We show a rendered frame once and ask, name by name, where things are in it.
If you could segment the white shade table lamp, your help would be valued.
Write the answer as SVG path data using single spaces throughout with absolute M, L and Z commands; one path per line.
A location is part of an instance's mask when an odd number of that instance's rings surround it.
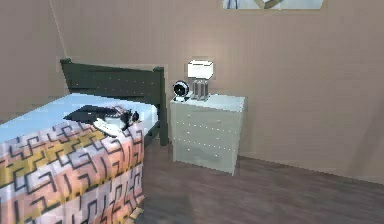
M 187 76 L 192 82 L 192 98 L 205 101 L 208 99 L 208 82 L 213 76 L 213 62 L 208 60 L 192 60 L 187 64 Z

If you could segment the white remote control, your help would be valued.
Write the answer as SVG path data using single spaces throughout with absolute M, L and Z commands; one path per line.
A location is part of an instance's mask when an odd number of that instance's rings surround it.
M 96 121 L 94 121 L 93 126 L 96 129 L 112 137 L 117 137 L 123 134 L 122 130 L 118 126 L 106 123 L 104 120 L 101 119 L 97 119 Z

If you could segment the black round alarm clock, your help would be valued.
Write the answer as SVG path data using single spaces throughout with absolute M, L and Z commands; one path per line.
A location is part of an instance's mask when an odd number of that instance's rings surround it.
M 174 101 L 185 102 L 188 99 L 189 85 L 183 80 L 178 80 L 173 85 L 173 91 L 175 93 Z

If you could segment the black flat laptop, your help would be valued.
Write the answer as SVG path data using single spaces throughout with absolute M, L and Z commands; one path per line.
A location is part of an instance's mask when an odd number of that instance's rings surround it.
M 116 125 L 122 131 L 125 131 L 134 122 L 139 120 L 139 113 L 119 105 L 112 107 L 85 105 L 65 116 L 65 119 L 85 124 L 93 124 L 100 119 L 108 124 Z

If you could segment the framed wall picture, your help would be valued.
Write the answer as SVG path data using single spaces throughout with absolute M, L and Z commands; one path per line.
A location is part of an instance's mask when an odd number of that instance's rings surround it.
M 324 0 L 223 0 L 224 9 L 319 10 Z

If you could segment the dark green framed bed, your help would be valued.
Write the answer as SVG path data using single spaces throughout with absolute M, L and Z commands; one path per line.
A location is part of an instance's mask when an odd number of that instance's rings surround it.
M 165 71 L 89 65 L 64 59 L 61 68 L 68 95 L 0 124 L 0 142 L 68 122 L 65 116 L 85 105 L 122 106 L 139 113 L 144 129 L 144 152 L 154 138 L 167 144 L 168 125 L 165 97 Z M 144 200 L 135 211 L 134 224 L 144 210 Z

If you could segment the pale green chest of drawers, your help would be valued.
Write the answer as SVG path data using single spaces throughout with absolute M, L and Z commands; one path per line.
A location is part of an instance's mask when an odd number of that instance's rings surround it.
M 210 95 L 206 101 L 172 100 L 173 160 L 234 174 L 245 98 Z

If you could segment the patterned orange bedspread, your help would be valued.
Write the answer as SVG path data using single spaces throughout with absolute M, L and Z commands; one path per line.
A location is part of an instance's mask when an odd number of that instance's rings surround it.
M 144 137 L 68 121 L 0 142 L 0 224 L 134 224 Z

